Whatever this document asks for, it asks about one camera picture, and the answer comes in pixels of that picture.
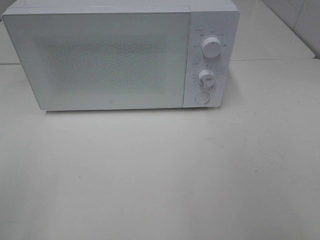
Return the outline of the upper white power knob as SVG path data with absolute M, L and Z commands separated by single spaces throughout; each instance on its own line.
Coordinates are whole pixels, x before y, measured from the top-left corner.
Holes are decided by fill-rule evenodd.
M 201 42 L 201 49 L 206 58 L 214 59 L 222 51 L 222 41 L 216 35 L 208 36 Z

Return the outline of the white microwave oven body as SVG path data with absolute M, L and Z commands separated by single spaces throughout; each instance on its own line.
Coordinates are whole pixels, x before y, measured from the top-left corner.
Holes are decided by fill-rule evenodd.
M 230 0 L 17 0 L 5 10 L 2 15 L 2 20 L 4 22 L 4 16 L 7 15 L 163 13 L 189 14 L 182 106 L 110 108 L 100 110 L 204 108 L 220 106 L 240 18 L 238 8 Z M 201 43 L 208 36 L 218 36 L 222 42 L 221 53 L 215 58 L 207 58 L 202 52 Z M 215 83 L 212 87 L 200 87 L 198 74 L 202 70 L 212 70 L 215 73 Z M 199 93 L 209 93 L 209 103 L 196 103 L 195 97 Z

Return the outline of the white timer knob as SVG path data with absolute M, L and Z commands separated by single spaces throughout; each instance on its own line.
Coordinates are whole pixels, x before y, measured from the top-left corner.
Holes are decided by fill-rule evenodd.
M 204 69 L 198 74 L 199 86 L 202 88 L 210 88 L 215 83 L 216 74 L 210 69 Z

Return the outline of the white microwave door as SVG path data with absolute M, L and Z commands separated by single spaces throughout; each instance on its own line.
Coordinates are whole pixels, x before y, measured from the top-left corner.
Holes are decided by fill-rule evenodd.
M 188 13 L 5 15 L 42 110 L 181 107 Z

